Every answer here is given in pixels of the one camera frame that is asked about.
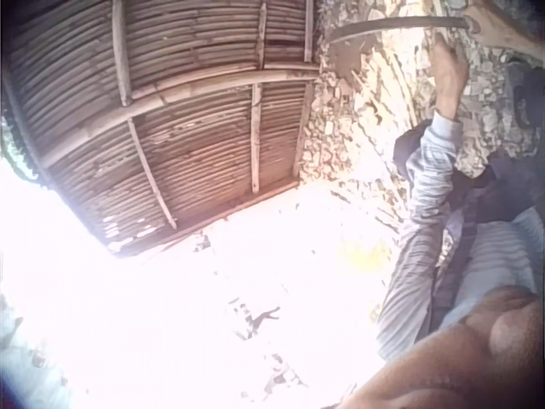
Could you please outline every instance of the striped shirt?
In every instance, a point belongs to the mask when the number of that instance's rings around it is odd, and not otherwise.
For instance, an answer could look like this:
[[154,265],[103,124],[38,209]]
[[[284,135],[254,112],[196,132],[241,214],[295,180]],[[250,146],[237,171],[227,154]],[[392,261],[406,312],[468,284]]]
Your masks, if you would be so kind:
[[[379,354],[392,360],[416,341],[432,299],[435,268],[450,215],[446,201],[462,144],[462,124],[435,113],[407,162],[413,190],[400,232],[399,259],[378,321]],[[456,249],[459,232],[453,232]],[[543,225],[534,208],[512,222],[479,224],[455,307],[441,327],[458,321],[493,288],[522,285],[542,293]]]

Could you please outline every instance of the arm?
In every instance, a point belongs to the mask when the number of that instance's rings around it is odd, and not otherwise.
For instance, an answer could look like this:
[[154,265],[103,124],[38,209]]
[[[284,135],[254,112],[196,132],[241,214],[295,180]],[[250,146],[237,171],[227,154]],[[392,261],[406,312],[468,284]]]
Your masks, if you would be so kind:
[[432,52],[437,86],[437,112],[409,158],[413,181],[409,217],[401,228],[399,259],[393,271],[378,320],[379,355],[391,360],[412,346],[426,318],[433,275],[450,214],[446,198],[452,190],[452,171],[460,145],[462,124],[456,110],[468,80],[468,62],[442,36]]

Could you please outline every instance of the blade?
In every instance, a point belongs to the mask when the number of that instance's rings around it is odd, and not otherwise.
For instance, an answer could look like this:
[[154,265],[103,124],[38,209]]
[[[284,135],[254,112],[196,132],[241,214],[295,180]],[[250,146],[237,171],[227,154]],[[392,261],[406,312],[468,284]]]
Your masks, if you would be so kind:
[[330,43],[339,43],[354,37],[373,32],[382,32],[384,30],[395,30],[399,28],[461,28],[469,30],[469,24],[463,17],[436,17],[436,16],[415,16],[415,17],[392,17],[389,19],[361,21],[359,23],[349,24],[333,30],[330,37]]

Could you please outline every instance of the bare skin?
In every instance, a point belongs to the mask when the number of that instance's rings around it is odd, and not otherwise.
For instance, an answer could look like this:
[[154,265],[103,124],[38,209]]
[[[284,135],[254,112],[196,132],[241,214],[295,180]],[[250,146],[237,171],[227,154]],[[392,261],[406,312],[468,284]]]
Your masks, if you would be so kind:
[[542,334],[536,296],[502,287],[464,320],[387,364],[338,409],[538,407]]

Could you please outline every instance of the sunlight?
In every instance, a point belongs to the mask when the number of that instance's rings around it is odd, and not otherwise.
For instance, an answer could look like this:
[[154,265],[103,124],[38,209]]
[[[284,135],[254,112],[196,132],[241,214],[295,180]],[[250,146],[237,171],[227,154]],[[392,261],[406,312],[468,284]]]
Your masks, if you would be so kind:
[[[370,305],[389,251],[327,190],[287,192],[213,224],[213,251],[194,253],[188,240],[142,264],[108,254],[54,192],[1,170],[3,293],[25,317],[21,333],[64,370],[77,407],[241,407],[241,391],[267,381],[265,350],[307,388],[278,388],[253,407],[315,407],[382,364]],[[116,223],[106,230],[115,236]],[[233,295],[255,311],[279,305],[282,318],[242,343],[225,319]]]

